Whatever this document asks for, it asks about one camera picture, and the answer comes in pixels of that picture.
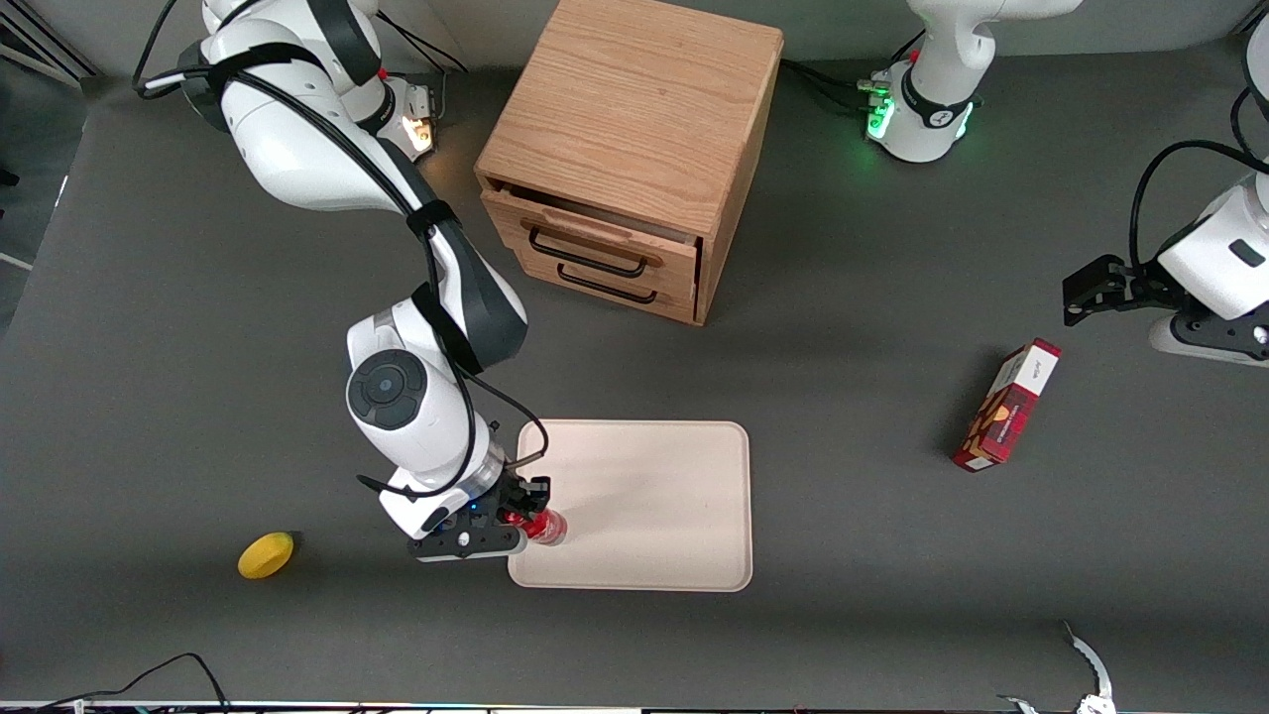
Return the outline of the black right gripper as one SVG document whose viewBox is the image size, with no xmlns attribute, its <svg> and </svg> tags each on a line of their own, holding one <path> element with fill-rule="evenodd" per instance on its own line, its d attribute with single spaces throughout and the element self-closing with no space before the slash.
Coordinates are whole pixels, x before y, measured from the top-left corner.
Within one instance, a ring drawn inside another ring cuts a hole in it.
<svg viewBox="0 0 1269 714">
<path fill-rule="evenodd" d="M 516 539 L 527 539 L 527 517 L 547 510 L 551 498 L 551 479 L 548 476 L 503 474 L 496 484 L 470 503 L 458 509 L 450 516 L 450 534 L 483 531 L 489 528 L 508 526 L 516 533 Z"/>
</svg>

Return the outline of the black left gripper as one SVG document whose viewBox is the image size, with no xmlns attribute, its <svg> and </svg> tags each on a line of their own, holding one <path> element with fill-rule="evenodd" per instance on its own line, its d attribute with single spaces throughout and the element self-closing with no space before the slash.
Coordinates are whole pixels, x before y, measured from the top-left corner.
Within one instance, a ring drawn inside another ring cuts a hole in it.
<svg viewBox="0 0 1269 714">
<path fill-rule="evenodd" d="M 1225 320 L 1192 297 L 1157 261 L 1126 263 L 1100 256 L 1062 280 L 1062 322 L 1074 328 L 1093 313 L 1157 308 L 1157 334 L 1225 334 Z"/>
</svg>

